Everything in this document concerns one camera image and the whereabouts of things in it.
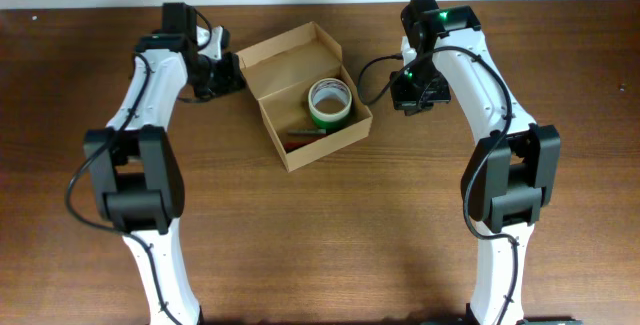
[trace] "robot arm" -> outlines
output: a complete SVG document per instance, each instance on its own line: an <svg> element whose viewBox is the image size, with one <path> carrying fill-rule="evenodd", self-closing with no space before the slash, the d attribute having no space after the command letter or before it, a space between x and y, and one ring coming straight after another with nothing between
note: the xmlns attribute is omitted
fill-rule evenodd
<svg viewBox="0 0 640 325"><path fill-rule="evenodd" d="M197 28L195 19L196 11L190 6L164 4L162 29L143 37L136 46L146 62L135 57L134 75L120 109L106 129L89 131L85 137L89 157L113 139L130 111L135 111L114 146L98 156L89 171L103 219L147 246L123 236L138 265L149 303L150 325L202 322L180 248L184 185L166 135L174 103L186 84L193 86L196 97L204 101L245 86L237 56L222 54L228 45L228 32L217 27L209 39L209 31ZM138 96L141 98L135 107ZM129 161L142 162L144 172L119 173L119 167ZM162 295L163 306L158 294ZM175 320L163 311L165 308Z"/></svg>
<svg viewBox="0 0 640 325"><path fill-rule="evenodd" d="M451 99L453 89L471 127L476 150L462 178L463 198L471 175L482 166L472 184L469 215L485 236L509 234L518 242L517 278L502 324L513 325L524 312L521 304L525 250L548 204L557 166L560 138L553 126L538 127L511 91L512 119L506 138L492 146L505 128L507 104L496 79L481 64L459 51L434 51L457 47L481 56L497 76L479 21L470 7L439 9L435 0L412 0L402 12L407 34L402 41L405 68L391 85L394 107L413 115ZM523 158L511 164L512 153ZM505 306L514 268L510 242L503 238L479 240L476 287L467 311L467 324L496 325Z"/></svg>

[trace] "box flap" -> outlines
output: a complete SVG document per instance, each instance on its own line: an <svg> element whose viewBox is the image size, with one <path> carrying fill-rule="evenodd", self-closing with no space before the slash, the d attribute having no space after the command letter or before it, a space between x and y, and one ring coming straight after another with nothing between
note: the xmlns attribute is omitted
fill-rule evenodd
<svg viewBox="0 0 640 325"><path fill-rule="evenodd" d="M242 73L261 100L342 64L342 48L311 22L239 51Z"/></svg>

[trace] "black cable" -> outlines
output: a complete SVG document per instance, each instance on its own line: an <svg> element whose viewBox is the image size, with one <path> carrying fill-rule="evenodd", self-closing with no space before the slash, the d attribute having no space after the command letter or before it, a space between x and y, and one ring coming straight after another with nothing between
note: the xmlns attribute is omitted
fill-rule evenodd
<svg viewBox="0 0 640 325"><path fill-rule="evenodd" d="M160 291L160 282L158 280L158 274L156 271L156 266L155 266L155 261L153 260L153 255L151 254L151 247L149 245L147 245L141 238L127 233L125 231L116 229L114 227L109 227L109 226L105 226L105 225L101 225L95 222L92 222L90 220L85 219L84 217L82 217L82 215L80 215L80 213L78 213L76 211L76 209L74 209L73 205L71 204L71 194L73 193L73 189L76 185L76 183L78 182L78 180L82 177L82 175L84 175L87 170L89 170L89 167L91 166L91 164L105 151L111 149L111 147L117 142L118 138L122 135L122 133L125 131L125 129L127 128L127 126L129 126L129 124L131 123L131 120L133 120L133 118L136 116L136 109L138 108L138 105L140 104L140 101L142 101L142 96L144 95L144 92L147 88L147 85L149 85L149 79L151 78L151 65L149 64L149 61L147 60L147 58L144 57L144 55L140 54L140 53L134 53L133 54L134 58L140 58L140 60L142 60L142 62L144 62L145 65L145 78L144 78L144 82L142 84L142 88L140 89L140 92L138 93L138 96L136 97L135 101L133 102L133 105L131 106L131 108L129 109L129 113L127 114L127 117L125 118L124 122L122 123L122 125L120 126L120 128L118 128L118 130L115 132L115 134L111 137L111 139L109 139L109 141L107 141L106 143L104 143L101 147L98 148L98 150L96 150L93 154L91 154L91 156L89 156L83 163L82 165L80 165L80 167L78 168L78 170L76 170L76 172L73 174L73 177L71 178L71 181L69 181L69 185L67 186L67 191L64 194L64 203L65 206L67 208L67 211L79 222L97 229L97 230L102 230L102 231L106 231L112 234L116 234L116 235L120 235L120 236L124 236L127 237L129 239L132 239L133 241L137 242L138 244L140 244L140 246L142 246L142 248L144 249L145 253L147 254L147 257L149 258L149 266L151 267L151 275L153 277L153 284L155 286L156 289L156 295L158 296L158 301L160 302L160 311L163 311L167 317L169 319L171 319L171 321L173 321L176 325L182 325L180 324L180 322L178 321L178 319L175 318L175 316L173 316L173 314L171 314L171 312L169 311L169 309L167 308L167 303L165 303L164 298L162 297L162 292Z"/></svg>
<svg viewBox="0 0 640 325"><path fill-rule="evenodd" d="M482 57L480 55L476 55L473 52L469 51L468 49L461 48L461 47L458 47L458 46L442 46L442 47L435 48L433 50L430 50L428 52L420 54L420 56L416 57L413 61L411 61L407 65L405 65L402 69L400 69L400 71L395 73L395 75L391 78L391 80L387 83L387 85L385 85L385 87L382 89L380 94L378 94L378 96L376 96L373 100L371 100L370 102L367 103L362 99L362 96L360 95L360 81L362 79L362 74L364 73L364 70L366 70L366 68L369 67L374 62L382 60L384 57L375 59L374 61L372 61L369 64L367 64L362 69L362 72L360 72L360 76L358 77L358 85L356 86L356 89L358 90L358 96L360 97L360 100L365 105L373 104L376 101L378 101L382 97L382 95L384 95L384 93L387 92L387 90L389 90L391 85L393 85L400 78L400 76L404 75L405 70L408 70L412 66L414 66L414 65L416 65L416 64L418 64L418 63L420 63L420 62L422 62L422 61L424 61L426 59L428 59L432 55L434 55L436 53L439 53L439 52L443 52L443 51L457 51L457 52L463 53L463 54L469 56L473 61L475 61L478 64L480 64L496 80L496 82L500 86L500 89L502 90L502 93L504 95L504 99L505 99L505 102L506 102L507 114L504 117L504 119L505 119L504 128L502 129L502 131L498 135L497 141L489 149L487 154L482 158L482 161L480 161L480 164L478 164L478 167L473 172L473 175L471 176L469 184L467 185L467 189L465 191L464 198L463 198L463 201L462 201L462 213L463 213L463 216L464 216L464 221L465 221L465 224L467 225L467 228L469 229L471 234L473 234L473 236L475 236L476 238L478 238L480 240L507 239L509 241L509 243L511 244L511 249L512 249L512 252L513 252L513 272L511 274L511 283L509 285L509 290L507 292L507 295L505 296L505 302L504 302L504 305L503 305L502 310L500 312L500 317L498 318L498 322L497 322L497 325L500 325L502 323L502 319L504 318L505 314L507 313L507 307L509 306L509 303L512 302L513 293L515 291L516 283L518 281L518 246L520 244L518 243L518 241L513 236L511 236L509 234L495 234L495 235L489 235L489 236L480 234L478 232L478 230L476 230L476 228L473 227L473 224L471 223L471 219L469 217L469 197L471 195L471 189L473 187L473 184L475 183L476 178L480 174L480 171L482 170L482 167L487 163L487 160L489 159L489 156L491 155L491 153L506 138L507 133L509 132L509 128L511 127L511 121L512 121L512 117L513 117L513 109L512 109L512 106L511 106L511 96L509 95L509 89L507 88L507 85L504 83L504 81L502 80L500 75L498 75L498 73L496 73L496 71L493 70L493 68L491 66L489 66L489 64L487 64L482 59ZM395 58L395 56L397 56L397 54L387 56L386 58Z"/></svg>
<svg viewBox="0 0 640 325"><path fill-rule="evenodd" d="M207 20L207 18L204 17L204 15L202 15L202 13L198 11L198 9L193 8L193 10L200 17L200 19L202 19L202 21L204 21L204 23L207 24L207 29L209 30L209 38L207 39L207 41L204 44L198 46L198 51L200 51L206 48L207 46L209 46L209 43L211 42L211 38L213 37L213 27L211 26L211 23L209 22L209 20Z"/></svg>
<svg viewBox="0 0 640 325"><path fill-rule="evenodd" d="M384 93L387 91L382 90L382 92L380 94L378 94L378 96L376 96L375 98L373 98L372 100L366 101L363 97L362 97L362 89L360 88L360 84L362 83L362 76L364 75L364 72L367 70L367 68L375 63L377 63L378 61L382 61L382 60L390 60L390 59L394 59L394 60L402 60L402 54L393 54L393 55L387 55L387 56L382 56L379 57L377 59L373 59L371 61L369 61L367 63L367 65L365 65L362 70L360 70L360 75L358 76L358 82L356 83L356 90L358 91L358 97L360 98L360 102L362 102L364 105L373 105L376 103L376 101L380 100L380 98L382 97L382 95L384 95Z"/></svg>

